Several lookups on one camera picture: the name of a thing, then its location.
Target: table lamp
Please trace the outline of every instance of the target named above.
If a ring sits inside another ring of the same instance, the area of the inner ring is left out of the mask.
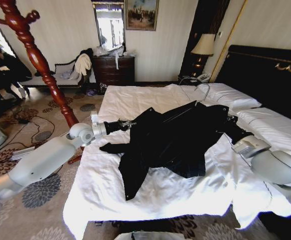
[[[201,35],[200,40],[191,51],[192,54],[199,55],[196,62],[193,64],[195,71],[192,73],[193,77],[202,74],[208,57],[214,54],[215,34],[204,33]]]

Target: floor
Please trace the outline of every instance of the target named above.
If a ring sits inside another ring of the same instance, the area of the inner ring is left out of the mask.
[[[103,100],[103,96],[87,96],[73,88],[64,89],[64,94],[80,122],[89,123],[90,111],[98,111]],[[31,98],[0,117],[0,127],[8,135],[0,147],[0,175],[16,165],[9,160],[15,150],[40,146],[69,129],[50,93],[35,88],[31,88]],[[2,201],[0,240],[73,239],[63,222],[63,206],[79,164],[65,163],[56,174]],[[183,233],[194,240],[277,240],[259,219],[245,230],[236,230],[237,227],[239,224],[229,208],[224,216],[187,215],[156,221],[90,222],[84,239],[113,240],[119,233],[144,230]]]

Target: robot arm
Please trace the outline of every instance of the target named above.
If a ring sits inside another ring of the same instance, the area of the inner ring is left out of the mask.
[[[7,174],[0,176],[0,199],[9,198],[28,185],[47,178],[74,156],[80,146],[87,146],[96,138],[112,132],[128,130],[133,123],[128,120],[96,122],[73,125],[68,134],[55,137],[22,158]]]
[[[291,155],[284,151],[271,151],[270,145],[254,135],[237,141],[232,149],[251,159],[251,170],[270,183],[291,203]]]

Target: lamp shade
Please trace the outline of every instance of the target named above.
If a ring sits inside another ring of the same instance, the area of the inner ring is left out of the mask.
[[[215,34],[202,34],[200,40],[191,51],[192,54],[212,55],[214,54]]]

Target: gold headboard trim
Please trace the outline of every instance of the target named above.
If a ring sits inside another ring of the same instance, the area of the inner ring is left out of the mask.
[[[284,67],[280,67],[280,63],[277,63],[277,64],[275,65],[275,67],[276,67],[276,69],[278,69],[278,70],[280,70],[280,71],[284,71],[284,70],[286,70],[286,71],[289,71],[289,72],[291,73],[291,65],[289,65],[289,66],[284,66]]]
[[[247,54],[247,53],[241,53],[241,52],[235,52],[235,51],[229,51],[229,53],[230,54],[239,54],[239,55],[251,56],[251,57],[260,58],[260,59],[270,59],[270,60],[274,60],[274,61],[278,61],[278,62],[291,64],[291,60],[286,60],[286,59],[281,59],[281,58],[259,56],[259,55],[253,55],[253,54]]]

